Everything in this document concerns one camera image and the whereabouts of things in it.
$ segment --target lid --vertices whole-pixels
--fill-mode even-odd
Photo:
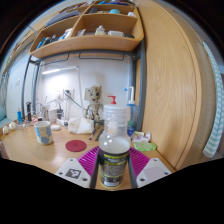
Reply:
[[[103,109],[103,118],[105,120],[129,121],[131,118],[130,107],[106,104]]]

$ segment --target magenta pad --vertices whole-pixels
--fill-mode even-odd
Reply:
[[[86,143],[80,140],[72,140],[66,143],[65,147],[71,152],[80,152],[86,148]]]

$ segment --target glass bottle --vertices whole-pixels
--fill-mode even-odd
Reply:
[[[127,123],[130,107],[107,104],[104,106],[104,132],[99,138],[100,180],[107,188],[120,186],[129,156],[130,137]]]

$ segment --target bottle cap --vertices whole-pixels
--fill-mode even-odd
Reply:
[[[111,101],[111,104],[117,104],[116,101],[115,101],[115,97],[116,96],[108,96],[108,97],[112,97],[113,98],[113,100]]]

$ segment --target toy figure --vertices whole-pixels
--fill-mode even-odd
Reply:
[[[99,108],[103,108],[103,105],[98,102],[98,100],[100,99],[100,96],[101,96],[101,86],[100,87],[97,87],[95,85],[92,86],[89,90],[89,93],[90,93],[90,97],[91,97],[91,103],[86,109],[85,117],[87,118],[88,110],[91,107],[92,108],[92,115],[90,115],[89,118],[91,120],[96,121],[95,128],[98,128],[99,120],[100,120],[100,116],[99,116],[98,111],[99,111]]]

